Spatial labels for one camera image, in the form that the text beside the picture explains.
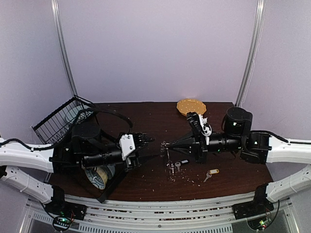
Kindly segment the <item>key with black tag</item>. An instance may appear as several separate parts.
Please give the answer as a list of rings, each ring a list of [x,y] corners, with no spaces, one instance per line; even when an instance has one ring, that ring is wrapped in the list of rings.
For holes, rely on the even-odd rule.
[[[182,165],[186,165],[186,164],[188,164],[190,161],[188,160],[188,159],[185,159],[185,160],[179,160],[179,161],[177,161],[177,162],[175,162],[175,167],[176,167],[176,169],[177,169],[177,172],[180,172],[180,167],[182,166]]]

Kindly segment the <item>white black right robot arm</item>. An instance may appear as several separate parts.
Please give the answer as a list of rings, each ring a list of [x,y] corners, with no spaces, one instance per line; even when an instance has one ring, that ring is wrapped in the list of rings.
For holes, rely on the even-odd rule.
[[[162,143],[162,150],[193,156],[205,163],[208,153],[239,153],[252,164],[299,163],[302,170],[282,180],[264,183],[255,190],[252,201],[235,204],[235,219],[256,216],[274,209],[274,203],[311,186],[311,142],[287,139],[270,131],[252,130],[253,115],[240,107],[227,109],[222,132],[214,132],[208,119],[196,112],[187,113],[191,132],[171,143]]]

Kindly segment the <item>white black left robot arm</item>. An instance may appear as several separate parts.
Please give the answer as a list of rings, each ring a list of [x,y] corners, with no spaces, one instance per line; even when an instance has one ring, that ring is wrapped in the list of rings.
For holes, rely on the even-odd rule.
[[[64,190],[40,182],[22,171],[22,167],[54,174],[83,171],[99,190],[98,201],[104,202],[128,171],[151,159],[140,157],[138,152],[153,141],[146,133],[122,133],[113,138],[95,122],[74,125],[69,135],[54,145],[1,139],[0,179],[64,216],[70,211]]]

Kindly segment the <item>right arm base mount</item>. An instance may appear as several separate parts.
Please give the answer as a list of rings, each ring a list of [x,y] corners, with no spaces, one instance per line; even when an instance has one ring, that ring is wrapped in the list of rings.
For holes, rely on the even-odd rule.
[[[264,231],[275,220],[272,217],[274,205],[271,202],[255,203],[248,201],[232,206],[233,214],[236,220],[246,218],[247,225],[254,231]]]

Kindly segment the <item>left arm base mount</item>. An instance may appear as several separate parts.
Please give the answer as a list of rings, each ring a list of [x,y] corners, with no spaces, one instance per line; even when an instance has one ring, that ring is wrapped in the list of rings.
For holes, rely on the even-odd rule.
[[[75,220],[84,220],[87,206],[72,202],[65,202],[64,206],[53,207],[49,204],[41,204],[44,211],[52,218],[52,226],[58,232],[67,231]]]

